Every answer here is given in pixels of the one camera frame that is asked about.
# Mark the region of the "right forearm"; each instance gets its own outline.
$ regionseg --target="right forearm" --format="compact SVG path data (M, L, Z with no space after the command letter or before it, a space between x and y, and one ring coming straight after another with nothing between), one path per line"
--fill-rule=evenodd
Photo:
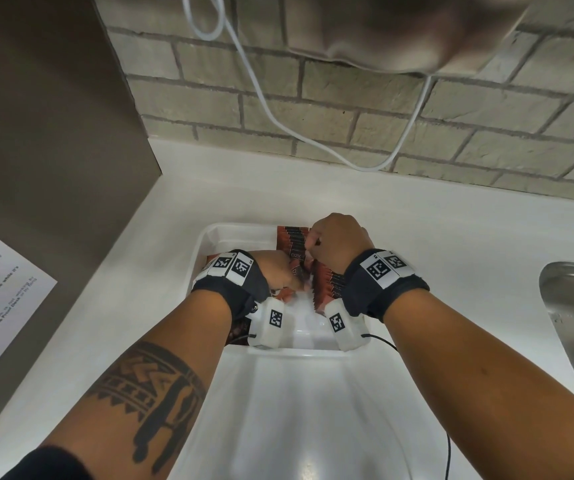
M574 479L574 395L425 290L385 325L422 395L485 479Z

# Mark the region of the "white countertop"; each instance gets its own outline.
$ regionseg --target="white countertop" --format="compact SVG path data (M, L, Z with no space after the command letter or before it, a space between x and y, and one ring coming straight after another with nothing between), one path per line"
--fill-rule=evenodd
M289 157L151 144L163 177L0 415L0 476L178 304L194 244L215 222L311 225L329 212L353 214L377 246L405 256L439 298L574 392L574 372L538 287L545 265L574 262L574 201ZM371 327L386 334L379 323ZM477 478L458 451L452 477Z

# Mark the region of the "black sleeve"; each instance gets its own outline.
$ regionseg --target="black sleeve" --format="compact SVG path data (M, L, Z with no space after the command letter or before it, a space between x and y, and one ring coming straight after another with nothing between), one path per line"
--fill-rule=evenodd
M1 480L93 480L85 466L71 453L56 446L43 446L28 453Z

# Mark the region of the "white cable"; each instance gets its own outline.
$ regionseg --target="white cable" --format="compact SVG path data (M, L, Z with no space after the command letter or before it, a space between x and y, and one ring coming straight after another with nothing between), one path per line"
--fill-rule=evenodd
M223 28L227 29L229 36L234 41L234 45L236 46L236 49L238 50L238 54L240 54L240 58L243 61L243 65L245 66L245 69L247 69L247 72L249 73L249 77L251 78L251 82L254 85L254 89L256 90L256 94L258 95L258 98L260 100L260 104L263 106L263 109L267 113L267 117L270 119L270 121L274 125L276 125L278 128L283 130L285 133L293 136L294 138L297 138L300 141L303 141L304 143L308 143L312 146L315 146L316 148L320 148L321 150L324 150L325 152L332 154L334 157L338 158L341 162L343 162L347 166L349 166L355 170L358 170L358 171L382 170L383 168L387 167L392 161L394 161L394 158L396 157L396 155L400 151L400 148L402 148L402 146L403 146L404 140L406 139L407 135L409 135L409 132L411 131L411 127L413 127L413 123L415 123L415 120L418 117L420 109L422 108L422 104L424 103L424 100L427 97L427 93L429 92L429 86L431 85L431 76L430 75L426 76L426 79L424 80L424 84L422 85L422 90L420 91L420 95L418 96L418 101L415 104L415 108L413 108L413 112L411 113L411 117L409 118L409 121L406 124L406 127L404 127L403 134L400 136L398 143L395 145L394 151L387 157L387 159L385 161L383 161L379 165L372 166L372 167L357 166L357 165L351 163L350 161L348 161L345 157L343 157L341 154L339 154L335 150L332 150L328 146L325 146L322 143L318 143L317 141L315 141L311 138L307 138L306 136L302 136L301 134L296 133L295 131L287 128L285 125L283 125L280 121L278 121L275 118L275 116L272 114L271 110L269 109L269 106L267 106L267 101L265 100L265 95L263 95L263 90L260 88L260 84L258 82L258 79L256 78L256 73L254 73L254 70L252 69L251 64L249 63L249 60L247 59L247 55L245 54L245 50L243 49L243 46L240 44L240 40L238 40L238 37L236 36L236 33L235 33L233 27L231 26L231 23L229 23L229 20L227 20L224 1L223 0L211 0L211 2L216 7L216 10L218 12L218 22L216 24L216 28L213 31L203 32L198 27L196 27L196 25L194 23L194 17L192 16L192 8L191 8L190 0L183 0L183 8L185 9L185 16L187 17L187 23L189 23L189 26L192 28L192 30L195 32L195 34L200 39L209 40L209 41L215 40L218 37L220 37L220 34L223 31Z

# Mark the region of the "hand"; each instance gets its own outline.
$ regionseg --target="hand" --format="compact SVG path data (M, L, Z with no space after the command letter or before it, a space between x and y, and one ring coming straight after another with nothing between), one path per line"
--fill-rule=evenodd
M305 284L300 281L289 267L289 256L282 251L252 251L249 254L254 257L260 271L272 290L291 288L302 291Z
M314 258L340 274L360 253L373 247L366 229L353 216L335 213L316 222L305 241L305 249Z

